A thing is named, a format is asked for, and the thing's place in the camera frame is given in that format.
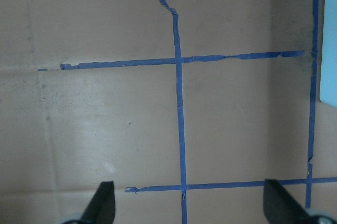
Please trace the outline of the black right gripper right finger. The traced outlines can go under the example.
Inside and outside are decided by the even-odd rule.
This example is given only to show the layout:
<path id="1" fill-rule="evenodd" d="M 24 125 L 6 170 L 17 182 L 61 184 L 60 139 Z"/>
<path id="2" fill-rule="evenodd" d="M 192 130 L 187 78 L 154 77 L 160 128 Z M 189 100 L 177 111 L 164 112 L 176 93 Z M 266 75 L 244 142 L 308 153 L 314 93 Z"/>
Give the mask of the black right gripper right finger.
<path id="1" fill-rule="evenodd" d="M 272 224 L 320 223 L 310 216 L 289 192 L 274 179 L 265 179 L 263 213 Z"/>

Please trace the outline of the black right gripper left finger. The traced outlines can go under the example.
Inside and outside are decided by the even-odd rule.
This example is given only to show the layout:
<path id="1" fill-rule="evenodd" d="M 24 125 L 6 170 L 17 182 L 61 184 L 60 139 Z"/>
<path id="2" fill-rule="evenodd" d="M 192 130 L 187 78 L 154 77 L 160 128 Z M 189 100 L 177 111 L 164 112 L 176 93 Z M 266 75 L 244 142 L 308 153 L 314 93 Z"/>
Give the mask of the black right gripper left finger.
<path id="1" fill-rule="evenodd" d="M 113 181 L 101 182 L 80 217 L 80 223 L 112 224 L 115 220 L 116 204 Z"/>

